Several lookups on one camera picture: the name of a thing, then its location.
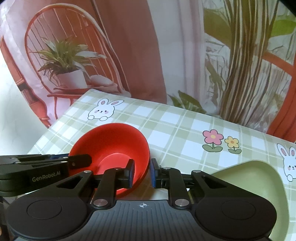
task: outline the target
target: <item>yellow flower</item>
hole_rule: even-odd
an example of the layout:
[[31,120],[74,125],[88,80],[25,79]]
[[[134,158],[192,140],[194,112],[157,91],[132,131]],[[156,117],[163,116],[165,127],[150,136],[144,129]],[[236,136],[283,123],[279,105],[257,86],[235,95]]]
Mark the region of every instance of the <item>yellow flower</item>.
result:
[[227,143],[229,148],[239,148],[239,140],[236,138],[228,137],[225,139],[225,142]]

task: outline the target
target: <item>green and white plaid tablecloth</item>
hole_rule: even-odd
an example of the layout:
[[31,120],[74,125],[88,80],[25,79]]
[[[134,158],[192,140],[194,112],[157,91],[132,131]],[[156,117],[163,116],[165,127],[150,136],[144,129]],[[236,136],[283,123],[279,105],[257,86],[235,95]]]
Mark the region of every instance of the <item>green and white plaid tablecloth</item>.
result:
[[[115,106],[114,114],[107,120],[89,120],[89,112],[103,98],[107,98],[109,103],[116,100],[124,102]],[[296,240],[296,180],[287,180],[277,143],[287,150],[296,145],[237,124],[169,105],[89,90],[48,129],[29,153],[69,153],[84,133],[111,122],[126,123],[139,129],[149,143],[151,157],[156,158],[161,166],[174,167],[182,173],[199,169],[212,174],[250,160],[269,163],[280,174],[286,190],[290,223],[285,240]],[[203,131],[212,129],[217,130],[224,138],[231,136],[238,139],[241,153],[230,153],[224,140],[220,145],[223,148],[221,152],[204,150],[202,146],[206,143]],[[167,192],[152,189],[150,179],[146,177],[141,185],[125,198],[164,199],[167,198]]]

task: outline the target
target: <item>flower illustration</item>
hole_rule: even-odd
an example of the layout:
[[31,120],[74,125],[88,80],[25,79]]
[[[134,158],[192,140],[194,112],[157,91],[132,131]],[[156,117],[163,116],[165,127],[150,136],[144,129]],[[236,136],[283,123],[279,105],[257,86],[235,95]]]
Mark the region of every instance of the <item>flower illustration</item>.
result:
[[221,140],[223,140],[223,135],[218,134],[216,130],[211,130],[211,131],[204,131],[203,136],[205,137],[205,143],[207,144],[216,144],[216,145],[221,145]]
[[222,151],[223,147],[221,146],[216,146],[216,145],[221,145],[222,142],[221,140],[223,140],[224,136],[222,134],[219,134],[218,131],[216,130],[211,130],[211,131],[204,131],[203,136],[205,137],[205,143],[207,144],[212,144],[212,146],[210,145],[203,145],[203,149],[205,149],[208,152],[220,152]]
[[233,138],[231,136],[228,136],[227,139],[224,140],[225,143],[227,143],[229,149],[228,151],[232,154],[240,154],[242,152],[241,149],[235,149],[239,148],[239,140],[236,138]]

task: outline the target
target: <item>metal screw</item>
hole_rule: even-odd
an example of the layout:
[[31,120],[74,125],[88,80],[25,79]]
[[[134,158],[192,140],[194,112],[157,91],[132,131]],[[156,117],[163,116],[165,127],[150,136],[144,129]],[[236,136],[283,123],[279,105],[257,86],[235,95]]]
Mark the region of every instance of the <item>metal screw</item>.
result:
[[175,201],[175,204],[179,207],[184,207],[184,206],[187,206],[189,204],[189,201],[186,200],[186,199],[177,199]]
[[97,199],[97,200],[94,200],[93,204],[97,207],[103,207],[108,204],[108,201],[105,199]]

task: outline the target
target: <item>red wooden chair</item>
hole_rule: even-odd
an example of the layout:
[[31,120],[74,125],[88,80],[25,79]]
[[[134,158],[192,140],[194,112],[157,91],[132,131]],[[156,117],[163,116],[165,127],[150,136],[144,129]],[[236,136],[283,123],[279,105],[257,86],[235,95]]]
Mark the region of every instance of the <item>red wooden chair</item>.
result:
[[107,40],[96,20],[76,5],[66,3],[51,4],[37,12],[29,22],[25,34],[25,49],[36,75],[49,92],[48,97],[54,97],[55,117],[58,118],[58,98],[69,99],[71,105],[75,99],[81,96],[81,93],[64,92],[61,90],[62,85],[56,76],[53,76],[50,80],[50,73],[38,72],[41,66],[45,64],[45,61],[41,59],[40,54],[33,52],[47,49],[42,37],[53,42],[55,39],[63,40],[70,36],[75,42],[86,44],[89,51],[106,56],[106,59],[91,60],[93,66],[86,66],[85,68],[88,75],[99,74],[107,77],[117,84],[118,92],[115,94],[128,96],[129,89],[121,64],[111,43]]

